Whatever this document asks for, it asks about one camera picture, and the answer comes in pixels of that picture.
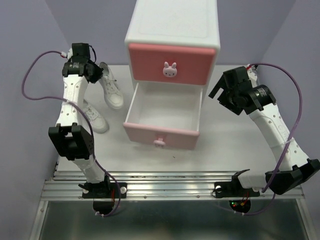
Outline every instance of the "open drawer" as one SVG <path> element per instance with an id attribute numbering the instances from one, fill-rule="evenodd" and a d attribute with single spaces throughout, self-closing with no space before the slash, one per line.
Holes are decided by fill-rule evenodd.
<path id="1" fill-rule="evenodd" d="M 203 88 L 141 81 L 123 124 L 133 142 L 194 149 L 200 135 Z"/>

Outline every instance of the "drawer handle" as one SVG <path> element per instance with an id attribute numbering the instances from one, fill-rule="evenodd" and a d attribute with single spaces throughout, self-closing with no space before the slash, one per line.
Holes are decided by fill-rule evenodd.
<path id="1" fill-rule="evenodd" d="M 163 68 L 163 75 L 165 75 L 168 78 L 173 78 L 177 76 L 177 63 L 172 63 L 171 66 L 169 66 L 169 63 L 167 61 L 164 62 L 164 68 Z"/>
<path id="2" fill-rule="evenodd" d="M 157 140 L 154 140 L 154 141 L 153 141 L 153 144 L 154 144 L 156 147 L 161 147 L 161 148 L 163 148 L 164 146 L 166 146 L 166 143 L 164 142 L 164 139 L 163 139 L 163 138 L 158 138 Z"/>

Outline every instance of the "screw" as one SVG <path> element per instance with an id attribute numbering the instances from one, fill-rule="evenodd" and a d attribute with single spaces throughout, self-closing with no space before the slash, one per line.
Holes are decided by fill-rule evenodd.
<path id="1" fill-rule="evenodd" d="M 120 193 L 121 194 L 125 194 L 126 192 L 127 192 L 126 187 L 124 187 L 124 186 L 120 187 Z"/>
<path id="2" fill-rule="evenodd" d="M 216 187 L 215 187 L 215 191 L 216 191 L 217 193 L 221 193 L 221 191 L 222 191 L 222 190 L 221 190 L 221 186 L 219 186 L 219 185 L 216 186 Z"/>

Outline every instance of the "pink drawer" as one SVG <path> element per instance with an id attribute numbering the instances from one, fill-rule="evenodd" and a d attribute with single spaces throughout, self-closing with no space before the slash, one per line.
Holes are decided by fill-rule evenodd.
<path id="1" fill-rule="evenodd" d="M 200 135 L 201 86 L 139 82 L 123 124 L 133 142 L 194 149 Z"/>
<path id="2" fill-rule="evenodd" d="M 128 50 L 134 79 L 149 82 L 204 86 L 216 57 L 201 47 L 130 43 Z"/>
<path id="3" fill-rule="evenodd" d="M 172 129 L 125 122 L 126 134 L 133 142 L 154 144 L 157 147 L 172 147 L 178 149 L 194 149 L 200 133 L 198 131 Z"/>

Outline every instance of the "white sneaker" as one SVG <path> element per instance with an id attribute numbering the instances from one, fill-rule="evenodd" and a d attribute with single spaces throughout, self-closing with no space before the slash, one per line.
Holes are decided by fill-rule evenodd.
<path id="1" fill-rule="evenodd" d="M 124 105 L 124 95 L 120 91 L 110 67 L 105 62 L 101 62 L 99 67 L 103 69 L 103 77 L 99 79 L 99 83 L 103 88 L 105 103 L 110 108 L 119 110 Z"/>
<path id="2" fill-rule="evenodd" d="M 83 112 L 87 116 L 92 126 L 92 130 L 98 134 L 103 134 L 109 129 L 107 121 L 101 116 L 90 103 L 83 101 Z"/>

